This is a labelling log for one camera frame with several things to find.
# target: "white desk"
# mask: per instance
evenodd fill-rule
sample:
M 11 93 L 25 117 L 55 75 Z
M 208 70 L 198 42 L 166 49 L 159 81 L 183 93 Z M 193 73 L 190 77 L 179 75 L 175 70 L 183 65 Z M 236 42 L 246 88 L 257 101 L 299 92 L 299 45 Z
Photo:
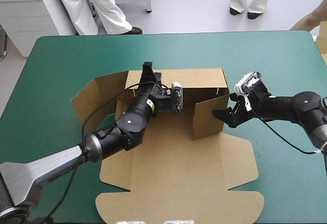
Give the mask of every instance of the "white desk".
M 23 57 L 41 36 L 76 33 L 58 0 L 0 0 L 0 25 Z

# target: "black shoe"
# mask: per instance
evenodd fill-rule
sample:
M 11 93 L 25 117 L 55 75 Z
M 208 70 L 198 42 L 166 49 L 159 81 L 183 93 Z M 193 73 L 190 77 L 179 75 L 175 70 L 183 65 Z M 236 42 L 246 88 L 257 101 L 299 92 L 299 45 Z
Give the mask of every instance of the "black shoe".
M 247 13 L 247 18 L 254 20 L 258 18 L 262 13 L 253 13 L 253 12 L 248 12 Z
M 123 33 L 123 34 L 143 34 L 143 31 L 140 28 L 132 27 L 131 31 L 128 31 L 127 33 Z
M 229 12 L 230 12 L 230 14 L 233 15 L 233 16 L 236 16 L 236 15 L 238 15 L 238 14 L 241 14 L 241 12 L 238 12 L 237 10 L 234 10 L 233 8 L 230 8 L 230 9 L 229 9 Z

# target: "cardboard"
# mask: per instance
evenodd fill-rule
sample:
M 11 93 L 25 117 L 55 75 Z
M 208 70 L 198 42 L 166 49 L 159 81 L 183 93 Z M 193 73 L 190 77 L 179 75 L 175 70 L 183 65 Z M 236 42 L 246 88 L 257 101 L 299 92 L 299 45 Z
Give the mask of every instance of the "cardboard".
M 320 22 L 319 36 L 327 37 L 327 21 Z
M 327 54 L 327 36 L 318 36 L 316 44 L 321 54 Z
M 316 39 L 316 44 L 327 65 L 327 21 L 320 23 L 319 36 Z
M 323 60 L 325 61 L 326 65 L 327 65 L 327 54 L 321 54 Z
M 163 224 L 177 219 L 196 224 L 255 222 L 263 209 L 263 196 L 228 191 L 258 177 L 252 145 L 220 133 L 223 122 L 211 114 L 212 109 L 227 107 L 229 91 L 223 70 L 156 71 L 162 72 L 164 84 L 183 85 L 183 113 L 159 113 L 151 118 L 140 146 L 102 162 L 101 181 L 130 192 L 100 194 L 96 199 L 99 214 L 110 224 L 131 220 Z M 141 71 L 127 71 L 92 80 L 72 100 L 80 121 L 140 77 Z M 87 128 L 94 130 L 114 111 L 118 118 L 132 100 L 133 91 L 128 90 L 102 109 Z

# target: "green table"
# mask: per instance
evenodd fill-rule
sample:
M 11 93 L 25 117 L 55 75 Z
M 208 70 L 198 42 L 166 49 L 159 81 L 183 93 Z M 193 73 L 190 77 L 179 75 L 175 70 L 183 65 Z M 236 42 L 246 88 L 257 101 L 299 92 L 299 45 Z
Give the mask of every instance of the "green table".
M 0 119 L 0 162 L 27 162 L 81 141 L 81 125 L 70 102 L 92 78 L 140 69 L 222 67 L 231 90 L 246 73 L 258 70 L 274 95 L 315 91 L 327 95 L 327 67 L 309 33 L 241 32 L 143 36 L 40 38 Z M 306 150 L 304 131 L 289 122 L 271 123 Z M 249 139 L 259 178 L 235 190 L 265 197 L 258 222 L 327 222 L 327 179 L 321 155 L 290 148 L 260 121 L 224 132 Z M 95 198 L 118 191 L 99 180 L 100 163 L 82 165 L 69 195 L 54 214 L 57 222 L 101 222 Z M 68 176 L 45 188 L 31 218 L 45 216 L 62 196 Z

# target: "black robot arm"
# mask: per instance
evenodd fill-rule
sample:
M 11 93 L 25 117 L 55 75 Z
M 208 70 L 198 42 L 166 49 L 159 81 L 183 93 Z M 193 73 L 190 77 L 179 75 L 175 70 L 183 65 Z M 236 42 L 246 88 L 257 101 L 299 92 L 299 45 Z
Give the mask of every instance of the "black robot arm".
M 161 73 L 153 72 L 152 63 L 145 62 L 137 95 L 127 112 L 114 124 L 87 135 L 85 148 L 77 145 L 26 164 L 0 164 L 0 224 L 23 223 L 29 208 L 37 207 L 43 187 L 73 169 L 75 172 L 78 164 L 101 161 L 140 145 L 150 118 L 158 112 L 181 113 L 181 84 L 174 82 L 171 89 L 163 86 Z
M 245 75 L 235 85 L 235 91 L 230 95 L 230 99 L 236 102 L 235 107 L 214 110 L 215 118 L 231 128 L 252 118 L 265 122 L 290 121 L 303 127 L 316 148 L 327 151 L 327 107 L 320 95 L 306 91 L 295 96 L 271 96 L 259 72 Z

